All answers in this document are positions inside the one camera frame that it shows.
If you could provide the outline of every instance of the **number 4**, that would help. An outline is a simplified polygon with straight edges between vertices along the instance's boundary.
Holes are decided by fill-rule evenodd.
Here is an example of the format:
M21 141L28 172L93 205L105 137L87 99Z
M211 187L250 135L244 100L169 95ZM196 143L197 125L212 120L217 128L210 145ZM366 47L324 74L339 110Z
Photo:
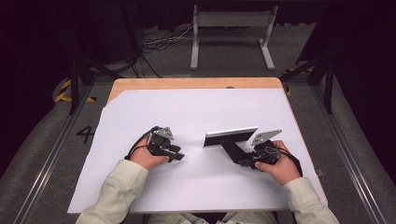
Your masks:
M92 127L91 126L87 126L85 127L83 130L79 131L78 133L76 133L76 135L85 135L85 140L84 140L84 144L87 143L88 138L90 137L90 135L94 135L95 133L91 133Z

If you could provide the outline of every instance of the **sleeve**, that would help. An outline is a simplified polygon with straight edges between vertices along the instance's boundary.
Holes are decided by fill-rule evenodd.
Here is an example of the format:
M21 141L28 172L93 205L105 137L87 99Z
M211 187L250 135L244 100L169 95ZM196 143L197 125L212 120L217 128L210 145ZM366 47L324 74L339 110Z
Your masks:
M102 185L98 201L81 213L77 223L121 223L131 202L140 196L148 174L135 162L119 161Z
M289 196L289 208L298 223L338 223L332 211L320 202L308 178L297 178L283 188Z

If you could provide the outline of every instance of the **white metal stand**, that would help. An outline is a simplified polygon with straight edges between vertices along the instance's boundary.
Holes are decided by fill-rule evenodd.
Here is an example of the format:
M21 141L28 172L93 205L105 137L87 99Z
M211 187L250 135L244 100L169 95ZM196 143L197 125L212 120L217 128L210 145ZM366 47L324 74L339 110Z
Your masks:
M265 26L265 37L264 39L259 40L259 44L268 70L274 70L274 63L271 59L267 45L274 26L276 12L277 7L273 7L272 11L242 12L198 11L198 6L194 6L192 19L194 37L192 41L191 70L198 69L198 27L200 26Z

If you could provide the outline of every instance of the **metal rail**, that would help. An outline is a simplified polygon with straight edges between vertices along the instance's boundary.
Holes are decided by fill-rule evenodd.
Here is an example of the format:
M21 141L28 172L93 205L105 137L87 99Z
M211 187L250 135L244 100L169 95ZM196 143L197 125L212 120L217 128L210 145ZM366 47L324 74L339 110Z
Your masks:
M86 99L89 96L91 89L92 86L84 86L80 99ZM76 111L73 113L73 115L69 115L69 117L67 118L64 127L62 128L61 133L59 134L58 139L55 142L55 145L53 146L49 156L47 157L46 162L41 168L41 171L38 173L35 183L30 189L30 192L26 197L19 213L15 217L13 221L14 224L27 223L30 215L32 215L35 206L50 179L52 171L54 170L55 165L59 157L61 156L62 151L64 150L64 145L66 143L66 139L70 133L70 130L73 127L73 124L75 123L76 118L78 117L78 114L85 103L85 100L79 101L80 104L76 108Z
M313 92L315 99L317 100L318 105L320 106L323 115L332 130L332 135L335 137L335 140L338 144L338 152L341 155L341 158L349 172L349 175L355 185L355 188L359 195L361 196L361 200L363 202L364 207L367 210L367 214L373 223L388 223L378 204L375 201L375 198L370 191L367 182L361 173L361 170L358 167L358 164L355 162L353 155L347 145L347 142L335 121L334 117L327 113L326 107L323 104L323 96L318 86L311 86L311 91Z

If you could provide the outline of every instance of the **person's left hand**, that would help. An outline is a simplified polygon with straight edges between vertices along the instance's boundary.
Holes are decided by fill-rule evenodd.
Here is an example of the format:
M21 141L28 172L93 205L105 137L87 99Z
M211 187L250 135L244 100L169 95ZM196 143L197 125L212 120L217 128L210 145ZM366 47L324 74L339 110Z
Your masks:
M134 161L150 171L156 165L169 161L169 157L151 155L147 148L148 139L149 135L146 135L146 137L137 144L136 150L132 153L130 161Z

